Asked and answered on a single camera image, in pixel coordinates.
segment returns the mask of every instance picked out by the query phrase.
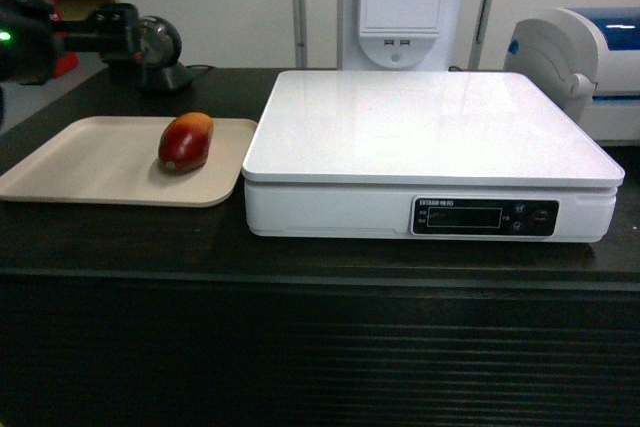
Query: digital scale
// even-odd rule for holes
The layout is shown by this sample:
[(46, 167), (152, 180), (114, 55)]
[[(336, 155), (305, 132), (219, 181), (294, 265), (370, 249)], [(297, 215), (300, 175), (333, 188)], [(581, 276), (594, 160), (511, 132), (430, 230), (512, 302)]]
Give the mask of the digital scale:
[(595, 242), (624, 171), (515, 73), (292, 71), (243, 163), (265, 236)]

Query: black device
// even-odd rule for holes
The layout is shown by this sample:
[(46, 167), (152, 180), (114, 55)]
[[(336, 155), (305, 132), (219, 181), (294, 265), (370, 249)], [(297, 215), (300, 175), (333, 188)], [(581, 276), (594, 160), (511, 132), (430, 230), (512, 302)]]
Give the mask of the black device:
[(553, 234), (559, 203), (555, 200), (418, 198), (412, 231), (417, 235)]
[(43, 84), (68, 51), (98, 52), (112, 81), (144, 93), (179, 92), (193, 80), (178, 62), (180, 35), (164, 19), (139, 18), (127, 3), (104, 4), (82, 21), (53, 22), (53, 13), (48, 0), (0, 0), (0, 82)]

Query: plastic tray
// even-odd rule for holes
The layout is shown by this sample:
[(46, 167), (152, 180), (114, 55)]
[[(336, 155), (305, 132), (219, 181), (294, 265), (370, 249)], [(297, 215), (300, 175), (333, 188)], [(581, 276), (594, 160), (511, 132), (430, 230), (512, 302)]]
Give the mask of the plastic tray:
[(186, 174), (160, 166), (172, 117), (79, 120), (0, 177), (0, 199), (23, 202), (208, 207), (231, 195), (257, 124), (214, 119), (206, 164)]

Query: white printer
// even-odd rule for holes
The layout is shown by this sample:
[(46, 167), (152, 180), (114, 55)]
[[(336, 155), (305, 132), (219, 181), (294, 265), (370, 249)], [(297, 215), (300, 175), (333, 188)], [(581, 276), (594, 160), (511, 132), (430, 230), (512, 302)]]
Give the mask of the white printer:
[(640, 8), (556, 8), (515, 27), (504, 70), (602, 145), (640, 144)]

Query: scale display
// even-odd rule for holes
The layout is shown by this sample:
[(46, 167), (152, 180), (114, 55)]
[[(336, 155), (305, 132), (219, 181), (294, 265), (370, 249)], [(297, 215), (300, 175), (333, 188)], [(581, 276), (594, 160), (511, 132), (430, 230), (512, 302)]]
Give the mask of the scale display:
[(417, 198), (412, 231), (416, 235), (550, 236), (558, 216), (553, 200)]

